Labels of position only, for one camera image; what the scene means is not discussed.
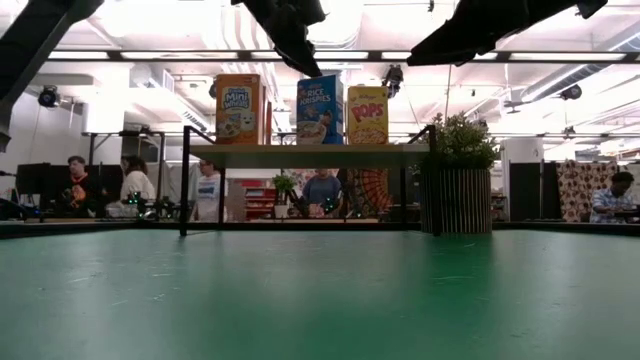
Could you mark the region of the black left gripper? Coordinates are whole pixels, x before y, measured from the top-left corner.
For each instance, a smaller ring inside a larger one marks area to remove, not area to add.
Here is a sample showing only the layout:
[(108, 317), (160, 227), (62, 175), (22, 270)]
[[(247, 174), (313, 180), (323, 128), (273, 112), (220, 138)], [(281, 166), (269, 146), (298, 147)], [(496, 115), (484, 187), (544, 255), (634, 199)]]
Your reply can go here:
[(264, 27), (277, 16), (292, 16), (298, 22), (277, 23), (270, 29), (274, 50), (291, 68), (308, 77), (322, 72), (314, 58), (315, 46), (307, 39), (307, 27), (326, 19), (320, 0), (230, 0), (233, 6), (244, 5), (259, 25)]

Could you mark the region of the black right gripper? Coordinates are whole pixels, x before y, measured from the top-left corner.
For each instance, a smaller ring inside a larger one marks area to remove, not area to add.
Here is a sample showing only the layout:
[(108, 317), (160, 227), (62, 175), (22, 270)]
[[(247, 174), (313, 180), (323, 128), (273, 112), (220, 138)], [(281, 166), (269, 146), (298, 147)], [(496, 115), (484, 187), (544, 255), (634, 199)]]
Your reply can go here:
[(419, 42), (409, 66), (461, 66), (493, 51), (496, 41), (568, 8), (568, 0), (460, 0), (452, 20)]

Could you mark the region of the blue Rice Krispies cereal box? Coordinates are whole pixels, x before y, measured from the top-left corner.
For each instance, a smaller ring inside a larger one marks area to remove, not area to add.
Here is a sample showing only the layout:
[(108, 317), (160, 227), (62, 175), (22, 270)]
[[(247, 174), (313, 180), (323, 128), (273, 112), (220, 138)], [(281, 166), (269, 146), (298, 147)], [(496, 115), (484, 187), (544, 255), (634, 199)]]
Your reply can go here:
[(298, 145), (344, 143), (344, 86), (338, 74), (300, 80), (296, 97)]

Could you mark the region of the yellow Corn Pops cereal box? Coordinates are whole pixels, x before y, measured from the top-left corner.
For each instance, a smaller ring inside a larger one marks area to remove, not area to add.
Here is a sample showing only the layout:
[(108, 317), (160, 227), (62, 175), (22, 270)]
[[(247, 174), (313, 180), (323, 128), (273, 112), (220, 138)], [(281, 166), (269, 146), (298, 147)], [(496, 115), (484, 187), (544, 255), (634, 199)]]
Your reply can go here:
[(348, 88), (347, 137), (351, 145), (388, 143), (387, 87), (352, 86)]

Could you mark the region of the black overhead light bar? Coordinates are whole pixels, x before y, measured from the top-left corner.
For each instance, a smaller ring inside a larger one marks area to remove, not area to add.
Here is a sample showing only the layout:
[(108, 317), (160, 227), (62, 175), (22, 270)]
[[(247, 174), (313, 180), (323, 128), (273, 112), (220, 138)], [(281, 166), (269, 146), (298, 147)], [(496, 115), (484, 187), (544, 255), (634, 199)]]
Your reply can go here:
[[(409, 57), (399, 50), (318, 50), (314, 59), (321, 62), (400, 63)], [(54, 50), (50, 62), (141, 62), (141, 63), (213, 63), (278, 62), (281, 57), (271, 50)], [(633, 64), (640, 65), (640, 52), (552, 52), (492, 51), (476, 55), (471, 63), (539, 63), (539, 64)]]

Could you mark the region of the small potted plant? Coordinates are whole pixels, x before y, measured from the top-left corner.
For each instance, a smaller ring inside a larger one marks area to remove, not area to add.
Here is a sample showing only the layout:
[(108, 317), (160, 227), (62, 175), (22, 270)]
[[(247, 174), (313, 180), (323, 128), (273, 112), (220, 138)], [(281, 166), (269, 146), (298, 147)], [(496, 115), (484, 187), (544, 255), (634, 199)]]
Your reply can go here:
[(289, 209), (296, 202), (296, 194), (294, 191), (294, 181), (287, 175), (276, 175), (273, 178), (273, 184), (276, 190), (276, 198), (274, 203), (274, 218), (285, 219), (289, 217)]

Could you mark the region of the person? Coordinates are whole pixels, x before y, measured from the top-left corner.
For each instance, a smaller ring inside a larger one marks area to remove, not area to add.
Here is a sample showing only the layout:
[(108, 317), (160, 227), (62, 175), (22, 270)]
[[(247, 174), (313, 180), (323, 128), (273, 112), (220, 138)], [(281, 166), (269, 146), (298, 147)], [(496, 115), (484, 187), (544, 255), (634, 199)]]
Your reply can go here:
[(201, 176), (197, 183), (193, 219), (196, 222), (217, 222), (220, 210), (220, 173), (207, 160), (200, 161), (199, 170)]
[(111, 218), (141, 218), (156, 199), (156, 190), (148, 177), (146, 162), (137, 155), (121, 158), (123, 183), (120, 198), (106, 207)]
[(628, 194), (634, 177), (629, 172), (618, 172), (611, 178), (611, 186), (596, 190), (592, 195), (590, 222), (596, 224), (626, 224), (638, 210)]
[(74, 155), (67, 160), (69, 174), (58, 185), (55, 212), (74, 218), (95, 218), (100, 205), (97, 179), (87, 170), (86, 160)]
[(311, 218), (335, 218), (341, 206), (342, 185), (328, 169), (317, 169), (303, 188)]

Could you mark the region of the green plant in ribbed planter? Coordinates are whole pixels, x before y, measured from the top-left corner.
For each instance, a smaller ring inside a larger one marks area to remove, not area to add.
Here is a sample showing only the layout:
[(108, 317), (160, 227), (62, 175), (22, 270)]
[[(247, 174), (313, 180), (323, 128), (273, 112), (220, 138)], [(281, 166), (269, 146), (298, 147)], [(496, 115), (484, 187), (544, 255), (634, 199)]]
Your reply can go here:
[(488, 126), (464, 114), (432, 119), (434, 133), (422, 142), (429, 147), (417, 164), (421, 230), (432, 235), (489, 233), (490, 170), (497, 158)]

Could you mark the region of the red storage shelving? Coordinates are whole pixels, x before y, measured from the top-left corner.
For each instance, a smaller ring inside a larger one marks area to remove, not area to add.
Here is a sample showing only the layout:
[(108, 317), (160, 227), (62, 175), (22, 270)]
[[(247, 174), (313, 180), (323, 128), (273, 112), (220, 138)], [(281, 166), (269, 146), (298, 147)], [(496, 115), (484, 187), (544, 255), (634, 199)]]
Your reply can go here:
[(269, 218), (273, 214), (277, 191), (268, 179), (241, 181), (245, 191), (245, 216), (248, 221)]

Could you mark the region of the black partition panel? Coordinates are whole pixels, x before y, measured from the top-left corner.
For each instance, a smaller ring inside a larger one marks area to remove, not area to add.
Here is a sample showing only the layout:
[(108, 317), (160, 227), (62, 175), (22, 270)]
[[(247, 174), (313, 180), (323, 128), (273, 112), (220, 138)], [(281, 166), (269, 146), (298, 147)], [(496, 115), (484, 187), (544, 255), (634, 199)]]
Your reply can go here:
[(509, 211), (512, 222), (539, 217), (540, 193), (539, 163), (509, 165)]
[[(119, 198), (123, 172), (118, 165), (88, 166), (87, 170), (99, 183), (100, 205)], [(54, 210), (58, 185), (68, 174), (68, 165), (21, 164), (17, 168), (16, 188), (20, 195), (38, 195), (36, 204), (41, 210)]]

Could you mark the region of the orange mandala tapestry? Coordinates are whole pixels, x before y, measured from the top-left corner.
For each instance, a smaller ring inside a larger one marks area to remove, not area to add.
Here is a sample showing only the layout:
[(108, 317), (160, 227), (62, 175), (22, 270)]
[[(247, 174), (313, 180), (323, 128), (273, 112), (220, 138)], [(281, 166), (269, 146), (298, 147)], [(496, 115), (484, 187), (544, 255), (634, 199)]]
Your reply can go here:
[(365, 218), (377, 218), (392, 204), (387, 169), (349, 169), (350, 208)]

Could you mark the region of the patterned curtain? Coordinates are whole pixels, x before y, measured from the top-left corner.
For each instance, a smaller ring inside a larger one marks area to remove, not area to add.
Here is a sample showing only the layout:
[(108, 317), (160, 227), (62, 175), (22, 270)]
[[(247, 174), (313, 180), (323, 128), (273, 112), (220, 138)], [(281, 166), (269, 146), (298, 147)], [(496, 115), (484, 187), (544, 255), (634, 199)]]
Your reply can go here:
[(581, 163), (568, 160), (556, 164), (560, 211), (566, 222), (581, 222), (592, 208), (596, 190), (607, 189), (617, 172), (615, 162)]

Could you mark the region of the wooden shelf with black frame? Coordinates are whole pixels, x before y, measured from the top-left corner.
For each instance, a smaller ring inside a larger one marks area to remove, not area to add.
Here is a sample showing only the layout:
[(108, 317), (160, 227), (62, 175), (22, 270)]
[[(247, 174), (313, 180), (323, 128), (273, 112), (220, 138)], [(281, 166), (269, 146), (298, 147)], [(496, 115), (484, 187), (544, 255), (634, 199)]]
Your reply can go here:
[(220, 145), (201, 131), (185, 126), (182, 161), (191, 156), (208, 160), (225, 176), (227, 169), (394, 169), (406, 168), (426, 158), (426, 145)]

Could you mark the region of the black metal frame stand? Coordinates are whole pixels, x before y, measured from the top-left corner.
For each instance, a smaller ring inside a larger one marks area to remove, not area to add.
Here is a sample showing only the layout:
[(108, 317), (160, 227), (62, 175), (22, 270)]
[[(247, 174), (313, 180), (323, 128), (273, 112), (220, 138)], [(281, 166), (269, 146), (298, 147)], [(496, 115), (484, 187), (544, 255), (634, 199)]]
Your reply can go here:
[(161, 199), (168, 192), (164, 190), (163, 181), (167, 179), (168, 167), (166, 165), (166, 138), (161, 131), (127, 131), (120, 132), (83, 132), (83, 137), (89, 138), (89, 153), (86, 157), (89, 166), (93, 166), (95, 160), (102, 163), (104, 159), (114, 159), (115, 141), (117, 139), (135, 138), (138, 144), (147, 142), (157, 148), (156, 161), (152, 161), (148, 168), (151, 171), (149, 178), (155, 180), (156, 199)]

